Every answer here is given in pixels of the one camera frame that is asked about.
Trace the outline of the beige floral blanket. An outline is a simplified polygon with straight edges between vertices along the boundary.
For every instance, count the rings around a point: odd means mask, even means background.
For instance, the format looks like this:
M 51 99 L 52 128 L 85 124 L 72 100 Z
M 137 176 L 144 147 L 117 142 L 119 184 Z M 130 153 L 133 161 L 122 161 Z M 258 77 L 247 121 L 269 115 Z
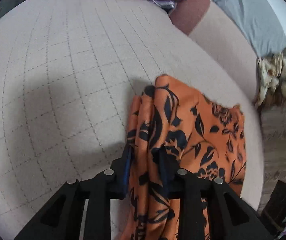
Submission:
M 257 58 L 258 92 L 255 108 L 286 105 L 286 48 Z

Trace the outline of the grey pillow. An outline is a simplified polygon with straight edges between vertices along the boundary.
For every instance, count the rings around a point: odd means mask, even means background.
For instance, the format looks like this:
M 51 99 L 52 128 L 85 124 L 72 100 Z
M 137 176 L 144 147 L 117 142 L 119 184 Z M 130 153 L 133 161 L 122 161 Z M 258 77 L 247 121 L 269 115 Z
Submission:
M 258 57 L 280 53 L 286 36 L 267 0 L 212 0 L 234 21 Z

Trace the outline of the dark box on floor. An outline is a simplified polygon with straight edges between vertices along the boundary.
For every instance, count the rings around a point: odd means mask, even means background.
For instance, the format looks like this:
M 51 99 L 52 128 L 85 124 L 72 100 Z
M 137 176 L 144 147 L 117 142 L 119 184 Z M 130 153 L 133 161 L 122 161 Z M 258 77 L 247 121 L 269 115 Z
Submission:
M 267 231 L 274 237 L 285 228 L 286 218 L 286 183 L 278 180 L 270 198 L 264 207 L 260 221 Z

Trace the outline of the pink bolster pillow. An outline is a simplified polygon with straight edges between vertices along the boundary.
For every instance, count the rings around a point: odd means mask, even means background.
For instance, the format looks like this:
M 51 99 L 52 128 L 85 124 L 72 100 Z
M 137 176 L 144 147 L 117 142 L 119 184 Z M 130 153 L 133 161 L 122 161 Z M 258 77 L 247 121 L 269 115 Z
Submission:
M 170 20 L 214 59 L 251 101 L 257 97 L 257 55 L 218 5 L 211 0 L 180 1 Z

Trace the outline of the quilted beige bed cover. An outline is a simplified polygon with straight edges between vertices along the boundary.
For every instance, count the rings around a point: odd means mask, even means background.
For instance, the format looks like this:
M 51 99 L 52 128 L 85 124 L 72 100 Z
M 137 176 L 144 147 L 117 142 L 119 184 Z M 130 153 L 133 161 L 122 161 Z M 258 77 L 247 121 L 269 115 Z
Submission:
M 0 19 L 0 237 L 14 239 L 53 193 L 123 151 L 133 96 L 160 74 L 245 114 L 242 198 L 257 209 L 258 115 L 227 72 L 145 0 L 27 0 Z

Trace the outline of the orange black floral blouse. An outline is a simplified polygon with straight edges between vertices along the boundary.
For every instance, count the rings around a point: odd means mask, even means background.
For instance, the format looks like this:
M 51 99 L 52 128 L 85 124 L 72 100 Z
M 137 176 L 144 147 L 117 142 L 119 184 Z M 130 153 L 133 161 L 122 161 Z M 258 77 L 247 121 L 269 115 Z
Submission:
M 176 239 L 178 199 L 160 178 L 160 150 L 198 178 L 222 178 L 240 194 L 246 170 L 245 117 L 210 101 L 169 75 L 135 96 L 127 141 L 134 148 L 129 178 L 131 210 L 122 239 Z

